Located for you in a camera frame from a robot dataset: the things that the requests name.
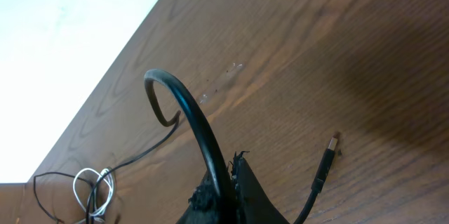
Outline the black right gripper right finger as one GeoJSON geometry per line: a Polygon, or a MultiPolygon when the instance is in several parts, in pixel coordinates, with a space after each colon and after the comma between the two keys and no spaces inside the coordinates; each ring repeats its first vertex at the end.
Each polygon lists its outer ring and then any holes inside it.
{"type": "Polygon", "coordinates": [[[245,224],[288,224],[270,202],[250,165],[243,157],[247,151],[235,152],[231,161],[231,179],[239,203],[238,217],[245,224]]]}

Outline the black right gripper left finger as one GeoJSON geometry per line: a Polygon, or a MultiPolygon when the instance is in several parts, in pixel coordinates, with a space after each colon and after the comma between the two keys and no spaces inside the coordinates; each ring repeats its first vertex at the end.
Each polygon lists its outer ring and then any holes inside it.
{"type": "Polygon", "coordinates": [[[218,224],[220,211],[213,182],[207,171],[193,195],[188,199],[189,206],[176,224],[218,224]]]}

